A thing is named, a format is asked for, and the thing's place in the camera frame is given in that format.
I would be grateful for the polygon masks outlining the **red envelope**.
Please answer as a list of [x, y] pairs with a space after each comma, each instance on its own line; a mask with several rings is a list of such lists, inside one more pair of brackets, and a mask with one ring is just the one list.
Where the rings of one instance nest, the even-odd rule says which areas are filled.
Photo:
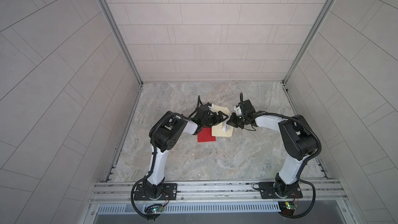
[[217, 139], [212, 135], [211, 128], [203, 128], [200, 133], [197, 134], [198, 143], [215, 142]]

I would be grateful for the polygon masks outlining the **white paper sheet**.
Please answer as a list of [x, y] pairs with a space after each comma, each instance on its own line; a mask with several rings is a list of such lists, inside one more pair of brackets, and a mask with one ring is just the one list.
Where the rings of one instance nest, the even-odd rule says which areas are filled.
[[229, 125], [227, 124], [227, 121], [224, 121], [224, 122], [222, 123], [221, 129], [222, 129], [222, 131], [224, 131], [224, 132], [228, 132], [228, 130], [229, 130]]

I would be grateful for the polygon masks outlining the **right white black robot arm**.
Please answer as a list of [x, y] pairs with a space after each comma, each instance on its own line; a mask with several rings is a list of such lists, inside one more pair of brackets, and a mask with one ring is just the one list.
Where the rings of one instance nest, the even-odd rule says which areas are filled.
[[245, 126], [268, 128], [281, 134], [287, 152], [282, 169], [277, 173], [274, 192], [280, 198], [290, 196], [297, 187], [308, 162], [321, 152], [321, 143], [301, 115], [293, 117], [265, 111], [255, 111], [249, 100], [241, 101], [227, 125], [244, 129]]

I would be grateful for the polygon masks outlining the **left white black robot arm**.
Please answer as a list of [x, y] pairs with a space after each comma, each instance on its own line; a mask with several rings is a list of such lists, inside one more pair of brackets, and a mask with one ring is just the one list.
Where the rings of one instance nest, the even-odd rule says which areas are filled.
[[162, 194], [165, 166], [169, 151], [176, 145], [183, 133], [198, 135], [203, 128], [211, 128], [225, 122], [229, 115], [213, 112], [208, 104], [199, 105], [189, 116], [171, 111], [166, 112], [149, 132], [152, 157], [143, 186], [149, 197], [157, 199]]

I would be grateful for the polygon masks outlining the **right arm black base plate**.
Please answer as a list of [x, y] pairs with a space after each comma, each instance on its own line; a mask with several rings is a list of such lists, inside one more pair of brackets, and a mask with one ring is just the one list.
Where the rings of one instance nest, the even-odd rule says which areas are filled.
[[303, 198], [298, 182], [285, 185], [284, 182], [260, 182], [258, 188], [262, 199]]

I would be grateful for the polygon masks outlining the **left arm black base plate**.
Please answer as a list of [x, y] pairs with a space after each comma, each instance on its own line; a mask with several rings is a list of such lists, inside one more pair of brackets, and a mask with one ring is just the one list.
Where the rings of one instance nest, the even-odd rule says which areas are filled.
[[135, 201], [176, 200], [177, 187], [176, 183], [162, 183], [158, 186], [139, 184], [134, 190], [133, 199]]

